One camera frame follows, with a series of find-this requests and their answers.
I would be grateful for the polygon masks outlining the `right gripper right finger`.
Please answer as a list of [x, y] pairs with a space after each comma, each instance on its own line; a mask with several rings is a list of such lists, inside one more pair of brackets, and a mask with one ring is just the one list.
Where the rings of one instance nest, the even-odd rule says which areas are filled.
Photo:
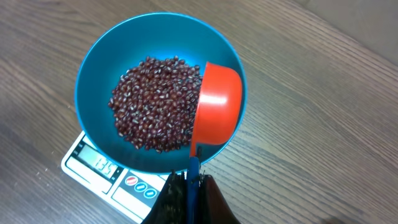
[[202, 175], [198, 190], [198, 224], [240, 224], [215, 179]]

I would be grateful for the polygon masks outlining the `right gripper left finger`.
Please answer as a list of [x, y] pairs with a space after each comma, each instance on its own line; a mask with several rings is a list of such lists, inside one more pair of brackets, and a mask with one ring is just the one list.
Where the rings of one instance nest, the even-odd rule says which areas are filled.
[[187, 181], [185, 173], [174, 170], [142, 224], [186, 224]]

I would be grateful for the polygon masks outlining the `red scoop blue handle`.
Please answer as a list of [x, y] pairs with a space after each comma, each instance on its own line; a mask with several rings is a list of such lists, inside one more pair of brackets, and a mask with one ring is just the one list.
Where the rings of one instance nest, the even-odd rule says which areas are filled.
[[220, 145], [234, 133], [242, 100], [242, 81], [231, 68], [208, 62], [201, 83], [187, 171], [187, 223], [198, 223], [200, 161], [197, 144]]

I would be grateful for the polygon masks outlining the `red beans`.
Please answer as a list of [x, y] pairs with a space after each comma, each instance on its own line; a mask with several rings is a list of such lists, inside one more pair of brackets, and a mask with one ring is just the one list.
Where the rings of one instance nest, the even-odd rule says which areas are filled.
[[203, 77], [178, 56], [147, 57], [121, 75], [108, 106], [118, 135], [135, 149], [169, 152], [192, 139]]

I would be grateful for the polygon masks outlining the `blue metal bowl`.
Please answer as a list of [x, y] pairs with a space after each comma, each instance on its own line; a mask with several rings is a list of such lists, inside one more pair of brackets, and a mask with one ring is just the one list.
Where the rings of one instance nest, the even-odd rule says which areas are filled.
[[211, 62], [235, 70], [243, 83], [238, 123], [243, 122], [248, 101], [246, 74], [239, 55], [220, 32], [185, 14], [153, 12], [132, 17], [91, 46], [75, 83], [75, 108], [82, 130], [118, 166], [156, 175], [187, 169], [189, 147], [162, 153], [137, 150], [119, 136], [108, 107], [112, 89], [129, 68], [147, 56], [165, 59], [175, 55], [189, 65], [204, 67]]

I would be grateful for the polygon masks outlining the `white kitchen scale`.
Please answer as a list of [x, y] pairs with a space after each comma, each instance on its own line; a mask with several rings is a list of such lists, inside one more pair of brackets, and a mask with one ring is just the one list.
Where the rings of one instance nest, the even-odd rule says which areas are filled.
[[100, 153], [84, 132], [62, 159], [61, 167], [134, 223], [141, 223], [148, 216], [168, 177], [118, 166]]

